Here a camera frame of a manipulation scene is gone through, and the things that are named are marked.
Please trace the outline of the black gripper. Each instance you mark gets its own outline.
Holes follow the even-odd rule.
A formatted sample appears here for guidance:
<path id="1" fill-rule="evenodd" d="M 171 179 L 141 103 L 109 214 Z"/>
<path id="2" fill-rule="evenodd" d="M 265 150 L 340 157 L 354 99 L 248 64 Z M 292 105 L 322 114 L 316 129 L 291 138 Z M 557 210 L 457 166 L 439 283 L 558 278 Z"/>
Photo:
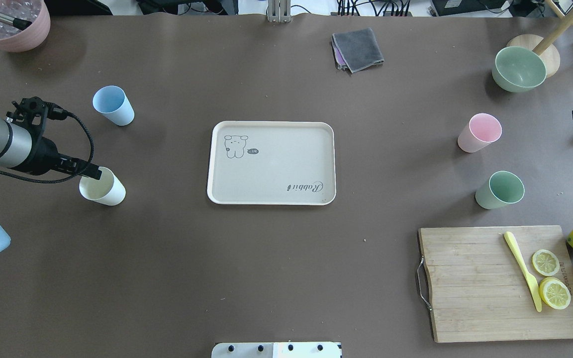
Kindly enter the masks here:
<path id="1" fill-rule="evenodd" d="M 36 152 L 27 163 L 27 173 L 39 176 L 57 169 L 58 172 L 100 180 L 102 170 L 97 165 L 75 157 L 61 156 L 55 143 L 42 137 Z"/>

